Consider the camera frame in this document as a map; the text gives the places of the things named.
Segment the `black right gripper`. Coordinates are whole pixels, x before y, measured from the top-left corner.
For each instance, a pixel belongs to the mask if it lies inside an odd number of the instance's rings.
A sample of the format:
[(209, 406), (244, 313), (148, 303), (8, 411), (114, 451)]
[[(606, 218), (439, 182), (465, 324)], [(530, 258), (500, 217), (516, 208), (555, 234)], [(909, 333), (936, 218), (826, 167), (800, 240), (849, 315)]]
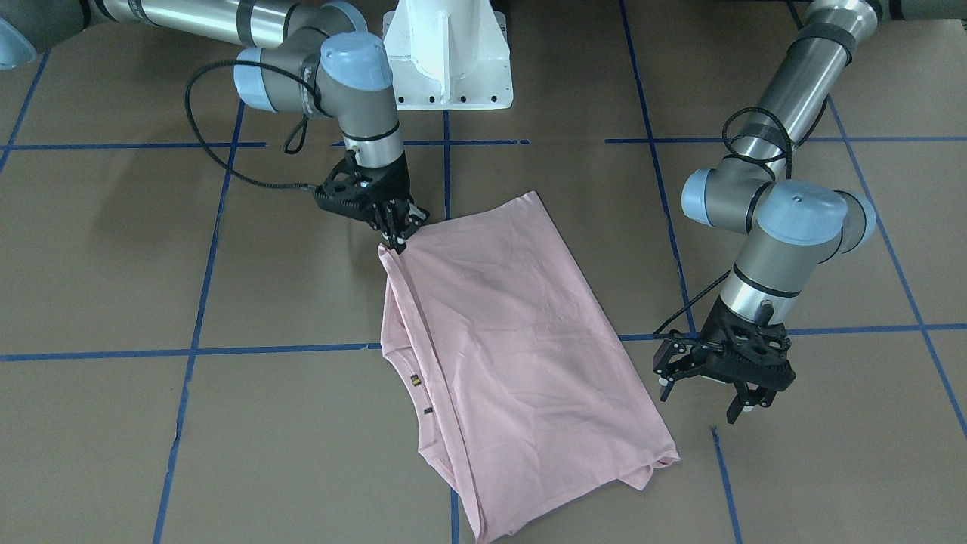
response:
[(348, 151), (324, 182), (314, 189), (317, 205), (324, 211), (369, 224), (382, 232), (386, 245), (401, 254), (412, 232), (429, 217), (417, 206), (403, 154), (382, 168), (365, 168), (357, 153)]

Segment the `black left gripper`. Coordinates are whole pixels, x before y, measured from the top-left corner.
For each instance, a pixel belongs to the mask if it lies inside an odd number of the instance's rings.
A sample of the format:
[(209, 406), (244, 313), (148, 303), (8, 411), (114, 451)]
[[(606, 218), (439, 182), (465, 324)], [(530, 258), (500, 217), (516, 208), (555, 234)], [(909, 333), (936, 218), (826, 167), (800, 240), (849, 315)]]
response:
[(680, 380), (705, 376), (734, 385), (736, 396), (726, 410), (729, 425), (754, 407), (770, 406), (774, 392), (784, 391), (796, 378), (788, 358), (791, 340), (782, 323), (770, 323), (773, 316), (771, 301), (762, 302), (749, 321), (718, 299), (696, 338), (677, 330), (660, 335), (662, 344), (653, 358), (662, 385), (660, 402), (667, 401)]

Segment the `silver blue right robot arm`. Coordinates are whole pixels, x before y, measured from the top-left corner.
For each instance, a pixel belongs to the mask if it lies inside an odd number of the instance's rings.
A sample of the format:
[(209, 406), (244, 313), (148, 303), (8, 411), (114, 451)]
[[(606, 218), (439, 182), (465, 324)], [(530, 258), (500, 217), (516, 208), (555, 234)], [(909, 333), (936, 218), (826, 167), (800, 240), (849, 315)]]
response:
[[(2, 69), (11, 71), (101, 22), (142, 23), (241, 46), (235, 59), (201, 66), (184, 89), (198, 144), (225, 171), (253, 186), (303, 190), (319, 208), (362, 221), (396, 252), (428, 220), (410, 192), (393, 75), (383, 41), (352, 4), (292, 1), (4, 1)], [(307, 125), (334, 119), (345, 145), (324, 182), (268, 183), (241, 175), (215, 154), (193, 114), (198, 80), (232, 69), (239, 99), (300, 120), (284, 152), (299, 153)]]

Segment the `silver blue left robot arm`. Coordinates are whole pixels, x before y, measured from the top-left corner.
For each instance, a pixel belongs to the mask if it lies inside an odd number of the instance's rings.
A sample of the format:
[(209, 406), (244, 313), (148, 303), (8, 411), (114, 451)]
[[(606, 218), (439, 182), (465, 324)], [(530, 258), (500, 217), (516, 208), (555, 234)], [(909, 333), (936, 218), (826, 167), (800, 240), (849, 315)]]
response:
[(856, 252), (880, 231), (868, 195), (795, 179), (793, 158), (811, 138), (831, 90), (857, 47), (884, 25), (965, 21), (963, 1), (813, 1), (783, 62), (755, 104), (721, 128), (725, 155), (698, 169), (681, 189), (684, 216), (745, 235), (730, 268), (708, 286), (716, 292), (698, 332), (667, 318), (655, 331), (652, 360), (660, 400), (685, 379), (730, 386), (728, 423), (774, 405), (796, 378), (785, 323), (819, 264)]

